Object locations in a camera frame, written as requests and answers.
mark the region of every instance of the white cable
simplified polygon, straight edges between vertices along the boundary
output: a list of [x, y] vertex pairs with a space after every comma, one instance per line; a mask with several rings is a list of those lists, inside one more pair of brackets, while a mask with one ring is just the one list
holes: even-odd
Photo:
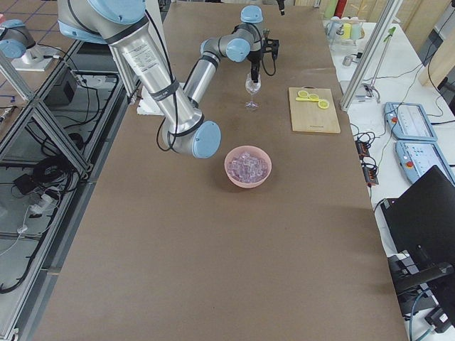
[[[25, 215], [23, 216], [22, 229], [26, 226], [27, 213], [28, 213], [28, 210], [29, 210], [29, 209], [30, 209], [30, 206], [27, 207], [26, 213], [25, 213]], [[22, 234], [23, 234], [23, 232], [22, 232], [22, 233], [19, 233], [19, 235], [17, 236], [16, 241], [15, 241], [8, 249], [2, 251], [2, 252], [0, 253], [0, 257], [3, 256], [3, 255], [4, 255], [6, 252], [8, 252], [9, 250], [13, 249], [13, 247], [16, 246], [16, 244], [18, 243], [19, 238], [21, 238], [21, 235], [22, 235]]]

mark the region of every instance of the white table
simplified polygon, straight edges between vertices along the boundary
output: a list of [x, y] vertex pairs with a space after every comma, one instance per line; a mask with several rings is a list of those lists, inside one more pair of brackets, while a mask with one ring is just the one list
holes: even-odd
[[[413, 70], [418, 65], [421, 65], [420, 59], [417, 57], [414, 49], [408, 41], [403, 30], [398, 26], [394, 36], [390, 42], [387, 54], [385, 56], [384, 63], [379, 71], [379, 77], [384, 76], [398, 76], [404, 72]], [[374, 23], [364, 23], [363, 28], [365, 30], [366, 41], [371, 32], [375, 27]], [[343, 66], [343, 59], [345, 56], [350, 54], [356, 54], [358, 52], [358, 46], [361, 46], [364, 42], [358, 41], [356, 45], [339, 45], [333, 44], [331, 46], [331, 54], [333, 64], [336, 67], [336, 73], [338, 81], [350, 80], [356, 68], [356, 63], [352, 63], [351, 66]], [[368, 70], [366, 79], [373, 76], [374, 71], [378, 65], [379, 57], [382, 53], [383, 45], [380, 45], [376, 52], [375, 59], [373, 60], [370, 70]], [[415, 80], [415, 83], [411, 87], [409, 94], [406, 92], [410, 85], [414, 82], [415, 77], [424, 72], [424, 67], [418, 67], [415, 71], [407, 73], [399, 78], [385, 78], [378, 79], [375, 83], [375, 87], [380, 93], [380, 101], [378, 104], [375, 100], [371, 102], [352, 104], [348, 110], [348, 115], [352, 124], [358, 126], [361, 132], [372, 131], [376, 135], [384, 133], [384, 103], [386, 102], [409, 102], [409, 103], [420, 103], [424, 106], [425, 111], [428, 114], [443, 115], [441, 117], [430, 117], [430, 121], [450, 121], [454, 119], [454, 115], [451, 113], [446, 102], [442, 99], [438, 99], [438, 104], [441, 110], [438, 109], [435, 101], [438, 98], [437, 91], [432, 87], [423, 87], [420, 85], [419, 80]], [[438, 144], [441, 148], [446, 160], [452, 164], [455, 163], [455, 150], [454, 145], [454, 132], [455, 123], [445, 124], [441, 126], [434, 126], [434, 130], [438, 136]], [[355, 134], [357, 129], [353, 127], [353, 133]], [[403, 194], [406, 189], [410, 186], [409, 181], [406, 179], [401, 166], [399, 165], [395, 153], [395, 141], [394, 137], [390, 138], [390, 129], [387, 127], [386, 133], [376, 139], [371, 149], [369, 150], [370, 155], [379, 163], [381, 159], [381, 153], [383, 151], [382, 162], [379, 167], [379, 185], [373, 186], [371, 203], [375, 207], [382, 199], [386, 197], [399, 197]], [[396, 254], [392, 238], [388, 231], [385, 219], [378, 208], [375, 213], [378, 228], [382, 237], [382, 244], [384, 246], [385, 253], [387, 256]], [[412, 321], [412, 335], [413, 340], [416, 340], [429, 325], [424, 320], [424, 316], [430, 310], [423, 310], [414, 316]], [[450, 327], [444, 334], [436, 334], [432, 332], [428, 335], [425, 340], [427, 341], [453, 341], [455, 340], [455, 328]]]

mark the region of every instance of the red cylinder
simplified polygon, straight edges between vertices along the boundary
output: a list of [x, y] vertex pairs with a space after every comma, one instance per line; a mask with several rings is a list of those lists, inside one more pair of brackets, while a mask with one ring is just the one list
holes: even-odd
[[348, 0], [338, 0], [338, 3], [335, 8], [335, 16], [341, 18], [343, 16], [344, 8]]

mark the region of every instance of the brown table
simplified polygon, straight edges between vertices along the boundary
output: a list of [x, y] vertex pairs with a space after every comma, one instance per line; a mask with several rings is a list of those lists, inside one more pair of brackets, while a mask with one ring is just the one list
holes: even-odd
[[[165, 32], [180, 80], [241, 8], [172, 5]], [[277, 75], [262, 74], [261, 109], [247, 112], [249, 65], [222, 61], [201, 102], [223, 132], [215, 156], [160, 152], [160, 119], [129, 109], [35, 340], [407, 339], [348, 117], [338, 112], [341, 134], [291, 132], [288, 87], [341, 97], [319, 15], [263, 11], [280, 39]], [[253, 190], [223, 170], [242, 144], [273, 162]]]

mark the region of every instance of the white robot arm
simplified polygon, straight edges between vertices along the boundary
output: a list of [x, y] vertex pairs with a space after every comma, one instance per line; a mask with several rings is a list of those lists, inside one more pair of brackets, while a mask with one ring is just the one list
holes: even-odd
[[116, 48], [154, 98], [166, 120], [162, 137], [169, 149], [209, 158], [220, 145], [218, 125], [204, 121], [198, 103], [221, 57], [236, 62], [261, 51], [262, 12], [248, 6], [236, 30], [203, 43], [202, 57], [188, 77], [185, 91], [149, 34], [145, 0], [58, 0], [60, 31], [70, 38]]

